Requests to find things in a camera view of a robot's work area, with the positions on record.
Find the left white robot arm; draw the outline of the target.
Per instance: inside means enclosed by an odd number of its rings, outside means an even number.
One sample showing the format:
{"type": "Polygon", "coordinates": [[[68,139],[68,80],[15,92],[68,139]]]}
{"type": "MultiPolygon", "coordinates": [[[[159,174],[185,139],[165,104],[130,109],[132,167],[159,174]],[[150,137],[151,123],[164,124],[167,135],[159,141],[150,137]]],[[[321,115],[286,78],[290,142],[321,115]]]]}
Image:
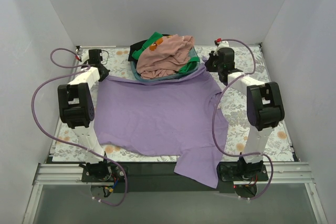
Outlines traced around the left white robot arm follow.
{"type": "Polygon", "coordinates": [[[103,158],[105,151],[99,144],[93,127],[95,110],[91,88],[103,81],[110,70],[102,63],[102,49],[89,49],[82,54],[80,60],[90,66],[89,70],[57,89],[60,119],[72,129],[78,138],[78,144],[85,148],[83,167],[87,174],[100,182],[106,182],[111,178],[112,170],[103,158]]]}

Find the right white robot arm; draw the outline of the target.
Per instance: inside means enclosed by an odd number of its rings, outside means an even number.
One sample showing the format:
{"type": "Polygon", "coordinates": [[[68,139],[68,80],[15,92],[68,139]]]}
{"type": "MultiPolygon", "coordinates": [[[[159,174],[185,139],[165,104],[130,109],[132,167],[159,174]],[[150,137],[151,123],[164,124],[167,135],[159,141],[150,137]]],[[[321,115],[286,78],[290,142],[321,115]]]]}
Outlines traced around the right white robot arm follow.
{"type": "Polygon", "coordinates": [[[209,53],[206,70],[218,74],[226,88],[233,88],[246,96],[246,112],[250,124],[243,152],[236,155],[233,164],[219,167],[226,180],[240,178],[248,181],[263,173],[264,151],[274,128],[285,117],[279,85],[262,82],[235,67],[235,52],[230,47],[219,46],[209,53]]]}

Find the purple t shirt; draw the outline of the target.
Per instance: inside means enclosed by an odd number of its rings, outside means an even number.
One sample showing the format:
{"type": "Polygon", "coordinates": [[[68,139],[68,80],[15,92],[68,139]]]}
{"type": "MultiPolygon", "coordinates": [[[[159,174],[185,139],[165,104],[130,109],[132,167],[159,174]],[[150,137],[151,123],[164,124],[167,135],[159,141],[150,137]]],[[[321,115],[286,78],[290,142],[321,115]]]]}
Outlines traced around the purple t shirt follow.
{"type": "Polygon", "coordinates": [[[98,86],[94,130],[102,145],[176,155],[177,174],[215,188],[229,126],[216,107],[220,94],[204,65],[184,78],[158,82],[110,76],[98,86]]]}

